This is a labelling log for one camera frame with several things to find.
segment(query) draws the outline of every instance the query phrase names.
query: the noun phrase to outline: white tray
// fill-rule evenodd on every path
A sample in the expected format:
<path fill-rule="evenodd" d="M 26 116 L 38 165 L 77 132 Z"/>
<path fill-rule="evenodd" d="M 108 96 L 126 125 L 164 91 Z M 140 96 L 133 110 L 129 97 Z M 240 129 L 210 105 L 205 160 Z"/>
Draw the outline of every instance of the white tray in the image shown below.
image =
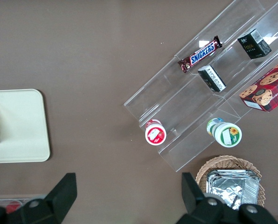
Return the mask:
<path fill-rule="evenodd" d="M 41 162 L 50 156 L 42 94 L 0 91 L 0 163 Z"/>

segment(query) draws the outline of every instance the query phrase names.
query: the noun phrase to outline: red item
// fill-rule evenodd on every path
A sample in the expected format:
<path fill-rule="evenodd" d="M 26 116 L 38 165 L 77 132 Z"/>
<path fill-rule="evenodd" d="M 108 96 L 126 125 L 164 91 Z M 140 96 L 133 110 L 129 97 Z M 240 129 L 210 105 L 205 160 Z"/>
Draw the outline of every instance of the red item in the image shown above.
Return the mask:
<path fill-rule="evenodd" d="M 278 106 L 278 65 L 239 94 L 251 108 L 270 112 Z"/>
<path fill-rule="evenodd" d="M 146 123 L 146 141 L 154 146 L 162 144 L 166 139 L 166 131 L 159 120 L 152 119 Z"/>
<path fill-rule="evenodd" d="M 14 211 L 16 211 L 18 208 L 20 208 L 22 206 L 22 202 L 20 201 L 11 201 L 6 207 L 6 213 L 12 213 Z"/>

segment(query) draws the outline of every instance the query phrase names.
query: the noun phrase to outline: plastic container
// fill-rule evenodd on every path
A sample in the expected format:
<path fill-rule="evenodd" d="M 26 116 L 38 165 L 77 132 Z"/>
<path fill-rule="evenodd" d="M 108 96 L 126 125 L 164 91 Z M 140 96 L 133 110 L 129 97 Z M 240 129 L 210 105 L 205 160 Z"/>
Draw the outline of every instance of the plastic container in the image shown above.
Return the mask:
<path fill-rule="evenodd" d="M 211 119 L 207 131 L 220 145 L 227 148 L 236 146 L 242 139 L 242 130 L 235 124 L 224 122 L 221 118 Z"/>
<path fill-rule="evenodd" d="M 166 137 L 166 130 L 159 120 L 152 119 L 146 123 L 145 138 L 149 144 L 158 146 L 165 141 Z"/>
<path fill-rule="evenodd" d="M 22 205 L 23 205 L 23 203 L 21 201 L 13 200 L 5 207 L 6 213 L 10 214 L 10 213 L 18 210 Z"/>

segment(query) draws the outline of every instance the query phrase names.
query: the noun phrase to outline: red and white cup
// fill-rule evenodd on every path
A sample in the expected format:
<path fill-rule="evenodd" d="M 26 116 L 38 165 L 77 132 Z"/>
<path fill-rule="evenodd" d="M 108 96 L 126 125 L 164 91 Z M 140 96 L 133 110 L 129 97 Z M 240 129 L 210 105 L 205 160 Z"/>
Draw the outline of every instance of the red and white cup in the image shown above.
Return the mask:
<path fill-rule="evenodd" d="M 152 119 L 146 123 L 145 138 L 149 144 L 158 146 L 166 140 L 166 137 L 166 130 L 160 121 Z"/>
<path fill-rule="evenodd" d="M 19 209 L 22 206 L 22 202 L 18 201 L 18 200 L 13 200 L 11 201 L 6 207 L 6 213 L 12 213 L 14 211 L 16 211 L 17 209 Z"/>

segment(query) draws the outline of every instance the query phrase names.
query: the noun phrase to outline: snickers bar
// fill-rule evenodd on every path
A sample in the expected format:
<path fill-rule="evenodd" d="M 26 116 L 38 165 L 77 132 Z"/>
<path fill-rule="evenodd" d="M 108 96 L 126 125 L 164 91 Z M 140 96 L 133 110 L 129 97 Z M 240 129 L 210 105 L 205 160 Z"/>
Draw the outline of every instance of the snickers bar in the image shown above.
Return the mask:
<path fill-rule="evenodd" d="M 200 50 L 196 51 L 194 54 L 192 54 L 189 57 L 186 57 L 185 59 L 178 62 L 178 64 L 181 66 L 181 70 L 186 73 L 192 66 L 197 64 L 202 59 L 209 56 L 211 53 L 216 51 L 218 48 L 221 48 L 222 44 L 219 41 L 218 36 L 214 37 L 214 40 L 205 45 Z"/>

